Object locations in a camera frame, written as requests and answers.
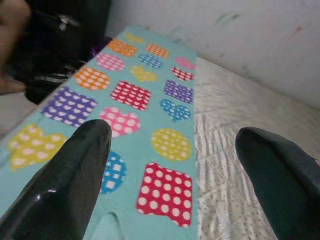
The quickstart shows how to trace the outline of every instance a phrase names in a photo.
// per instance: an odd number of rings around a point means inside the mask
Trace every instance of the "blue polka dot shape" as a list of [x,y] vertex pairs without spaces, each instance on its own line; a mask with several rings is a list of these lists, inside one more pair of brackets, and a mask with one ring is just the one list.
[[127,167],[120,155],[111,151],[103,174],[100,193],[109,194],[115,191],[125,180]]
[[190,118],[191,113],[187,107],[177,106],[168,99],[163,99],[160,102],[160,106],[174,122]]
[[154,69],[159,69],[162,67],[162,62],[159,60],[159,58],[150,54],[139,55],[139,60],[144,65],[150,66]]

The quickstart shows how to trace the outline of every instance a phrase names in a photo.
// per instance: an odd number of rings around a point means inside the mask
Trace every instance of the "yellow polka dot shape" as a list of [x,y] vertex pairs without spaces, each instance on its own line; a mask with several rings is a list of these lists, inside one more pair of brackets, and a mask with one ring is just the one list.
[[182,162],[190,158],[192,145],[179,131],[171,128],[161,128],[151,137],[152,146],[156,152],[173,162]]
[[130,71],[139,82],[155,82],[157,80],[155,73],[145,71],[142,66],[133,66]]
[[124,36],[126,39],[128,39],[132,43],[143,44],[145,42],[145,40],[142,37],[135,36],[130,32],[126,32]]
[[12,170],[49,161],[66,140],[60,133],[43,135],[43,130],[36,124],[24,127],[8,143]]

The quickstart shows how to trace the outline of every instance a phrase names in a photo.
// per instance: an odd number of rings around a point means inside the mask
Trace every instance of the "white wall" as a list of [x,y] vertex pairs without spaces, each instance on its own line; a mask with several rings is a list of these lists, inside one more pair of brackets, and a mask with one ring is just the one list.
[[107,34],[126,25],[320,108],[320,0],[114,0]]

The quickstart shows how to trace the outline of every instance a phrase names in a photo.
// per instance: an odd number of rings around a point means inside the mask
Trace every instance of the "polka dot shape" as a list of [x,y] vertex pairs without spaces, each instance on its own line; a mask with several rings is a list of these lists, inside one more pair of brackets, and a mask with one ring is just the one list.
[[150,54],[139,55],[139,60],[142,62],[142,64],[154,69],[159,69],[162,67],[162,62],[159,60],[159,58]]
[[172,80],[166,81],[164,93],[187,104],[191,104],[194,98],[194,91],[192,88],[183,86]]
[[107,47],[117,54],[121,54],[127,58],[133,57],[138,49],[130,44],[127,44],[120,39],[114,38]]
[[171,128],[158,129],[151,137],[156,152],[170,161],[182,162],[190,158],[192,145],[179,131]]
[[65,86],[54,94],[41,113],[49,119],[78,128],[87,120],[96,105],[97,102],[93,98]]
[[111,55],[109,53],[100,52],[95,59],[98,66],[108,71],[119,72],[122,71],[126,66],[125,62],[122,61],[120,57]]
[[35,123],[25,126],[7,145],[12,153],[10,156],[11,169],[15,171],[49,161],[66,140],[67,138],[60,133],[44,135],[42,128]]
[[147,109],[150,97],[151,93],[148,90],[127,81],[120,81],[111,93],[113,100],[127,104],[140,111]]
[[156,45],[154,43],[149,43],[145,50],[149,51],[150,53],[153,53],[154,55],[157,55],[161,58],[167,59],[169,56],[169,51],[159,45]]
[[120,155],[111,151],[106,162],[102,184],[101,194],[109,194],[118,189],[124,182],[127,175],[127,167]]
[[178,67],[171,68],[173,75],[175,75],[181,81],[191,81],[195,76],[191,72],[183,71]]
[[135,36],[131,32],[126,32],[124,34],[124,37],[128,39],[130,42],[136,43],[136,44],[143,44],[145,42],[145,40],[142,37]]
[[136,209],[140,214],[167,216],[179,227],[187,228],[191,225],[191,191],[189,175],[152,162],[145,166]]
[[157,80],[155,73],[145,71],[142,66],[133,66],[130,72],[139,82],[155,82]]
[[179,120],[187,120],[190,118],[191,113],[189,109],[182,105],[175,105],[168,99],[163,99],[160,102],[161,108],[170,116],[173,122]]
[[133,134],[141,127],[140,118],[135,113],[124,114],[115,106],[105,108],[100,113],[100,118],[111,126],[113,138]]
[[189,61],[187,58],[183,56],[176,57],[175,62],[180,66],[184,67],[185,69],[191,69],[191,70],[196,69],[196,65],[194,65],[191,61]]
[[78,85],[89,90],[102,90],[109,86],[110,78],[107,74],[91,67],[81,68],[74,78]]

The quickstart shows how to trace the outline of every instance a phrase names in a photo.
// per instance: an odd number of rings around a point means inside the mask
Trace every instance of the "pink polka dot shape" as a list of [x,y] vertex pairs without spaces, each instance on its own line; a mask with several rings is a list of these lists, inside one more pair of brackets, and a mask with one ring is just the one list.
[[179,64],[180,66],[186,68],[186,69],[195,69],[196,66],[189,61],[187,58],[183,57],[183,56],[178,56],[175,58],[175,61],[177,64]]
[[111,126],[113,138],[133,134],[141,126],[140,118],[135,113],[129,112],[128,114],[123,114],[115,106],[105,108],[100,113],[100,118]]
[[99,53],[96,56],[96,62],[100,67],[108,71],[121,71],[126,66],[121,58],[108,53]]
[[192,215],[192,178],[155,162],[147,164],[136,209],[140,214],[167,216],[179,227],[189,227]]

